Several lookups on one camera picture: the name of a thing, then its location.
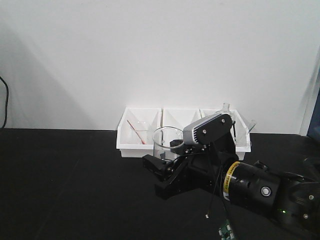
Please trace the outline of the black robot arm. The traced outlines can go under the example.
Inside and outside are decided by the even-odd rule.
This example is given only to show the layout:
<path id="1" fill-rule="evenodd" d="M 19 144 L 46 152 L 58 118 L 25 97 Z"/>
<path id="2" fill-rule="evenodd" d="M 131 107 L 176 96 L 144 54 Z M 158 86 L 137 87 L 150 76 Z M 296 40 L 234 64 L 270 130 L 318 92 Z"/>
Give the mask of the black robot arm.
<path id="1" fill-rule="evenodd" d="M 158 178 L 155 194 L 164 200 L 202 189 L 288 231 L 320 234 L 319 173 L 310 178 L 271 170 L 260 161 L 244 163 L 229 134 L 200 147 L 184 145 L 176 159 L 147 154 L 142 163 Z"/>

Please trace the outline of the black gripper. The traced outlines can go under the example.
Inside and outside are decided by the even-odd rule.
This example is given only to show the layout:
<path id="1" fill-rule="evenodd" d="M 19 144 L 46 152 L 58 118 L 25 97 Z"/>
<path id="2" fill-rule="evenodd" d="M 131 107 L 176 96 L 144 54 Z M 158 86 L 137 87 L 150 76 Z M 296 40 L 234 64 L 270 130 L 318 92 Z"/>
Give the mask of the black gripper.
<path id="1" fill-rule="evenodd" d="M 158 180 L 163 180 L 154 185 L 157 197 L 167 200 L 195 189 L 222 196 L 227 170 L 238 161 L 238 156 L 233 138 L 226 134 L 204 146 L 203 150 L 192 152 L 182 159 L 167 170 L 166 161 L 149 154 L 142 157 L 143 167 Z"/>

